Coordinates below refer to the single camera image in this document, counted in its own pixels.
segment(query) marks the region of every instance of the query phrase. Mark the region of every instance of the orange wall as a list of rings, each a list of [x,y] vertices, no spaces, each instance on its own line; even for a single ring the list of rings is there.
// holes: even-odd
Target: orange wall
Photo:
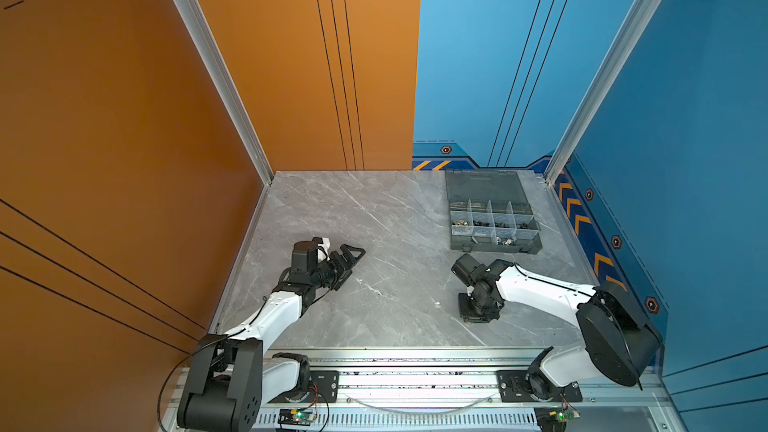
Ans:
[[[411,168],[420,0],[198,1],[275,170]]]
[[[0,202],[0,424],[156,430],[262,185],[172,0],[18,1],[0,0],[0,199],[146,292]]]

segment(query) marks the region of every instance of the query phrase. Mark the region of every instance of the black mounting plate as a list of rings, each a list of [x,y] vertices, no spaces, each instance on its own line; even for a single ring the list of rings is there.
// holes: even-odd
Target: black mounting plate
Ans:
[[[528,381],[525,379],[526,370],[496,370],[496,383],[498,392],[502,395],[502,402],[542,402],[528,392]],[[563,396],[568,402],[581,402],[581,389],[578,382],[563,387]],[[553,398],[548,402],[560,403],[560,398]]]
[[[322,396],[319,398],[318,406],[321,406],[324,402],[323,398],[328,400],[329,404],[336,402],[338,398],[339,390],[339,371],[338,370],[311,370],[310,369],[310,387],[317,385],[317,391]],[[296,404],[304,404],[305,402],[310,404],[315,399],[315,391],[310,389],[310,392],[300,402]],[[270,401],[270,404],[288,404],[292,403],[286,394],[280,394]]]

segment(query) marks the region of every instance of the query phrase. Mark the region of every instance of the blue wall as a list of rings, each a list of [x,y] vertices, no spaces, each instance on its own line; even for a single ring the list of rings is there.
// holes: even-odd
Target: blue wall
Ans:
[[[415,140],[456,142],[480,166],[527,166],[557,146],[633,0],[568,0],[548,55],[566,0],[542,0],[502,120],[537,2],[422,0]]]
[[[658,286],[696,431],[766,428],[766,4],[663,0],[576,150]]]

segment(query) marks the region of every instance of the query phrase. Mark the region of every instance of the vent grille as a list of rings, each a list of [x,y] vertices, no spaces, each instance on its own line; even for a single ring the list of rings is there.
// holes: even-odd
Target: vent grille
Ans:
[[[254,429],[274,430],[277,425],[278,409],[262,409]],[[312,427],[289,427],[284,430],[319,430],[326,421],[326,412],[319,412],[319,417]],[[504,429],[504,430],[541,430],[536,424],[532,408],[494,408],[486,410],[468,410],[460,414],[435,414],[428,411],[412,414],[392,414],[360,408],[335,409],[326,426],[326,431],[390,429],[390,430],[469,430],[469,429]]]

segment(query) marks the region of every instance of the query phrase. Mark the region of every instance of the aluminum frame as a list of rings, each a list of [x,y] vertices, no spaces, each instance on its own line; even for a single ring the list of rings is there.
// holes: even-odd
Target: aluminum frame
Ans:
[[[189,31],[192,41],[197,47],[197,52],[200,54],[211,80],[216,85],[216,90],[232,119],[240,140],[243,141],[243,145],[248,151],[248,157],[259,173],[264,186],[269,186],[274,178],[272,167],[266,158],[261,142],[259,142],[259,137],[256,135],[254,124],[248,117],[248,112],[240,98],[235,82],[232,80],[232,75],[226,68],[224,57],[216,44],[216,39],[208,26],[200,4],[197,0],[174,0],[174,4],[176,4],[179,15],[187,26],[187,31]]]
[[[243,261],[245,260],[245,256],[248,253],[248,247],[250,246],[250,241],[254,238],[254,233],[256,232],[256,224],[259,222],[259,217],[261,216],[262,210],[264,210],[266,195],[269,193],[269,191],[270,191],[270,187],[266,184],[261,189],[259,200],[258,202],[256,202],[254,213],[250,216],[250,222],[248,222],[248,228],[245,230],[243,241],[240,243],[240,249],[238,249],[237,251],[235,262],[234,264],[232,264],[229,277],[226,279],[224,290],[221,293],[221,297],[219,297],[219,303],[216,306],[216,312],[214,312],[214,316],[210,320],[210,325],[208,327],[209,334],[217,334],[219,331],[219,326],[221,326],[221,323],[220,323],[221,314],[224,312],[224,307],[226,306],[226,304],[228,304],[230,301],[230,296],[232,295],[232,288],[235,282],[237,281],[238,275],[240,275],[240,270],[243,267]]]

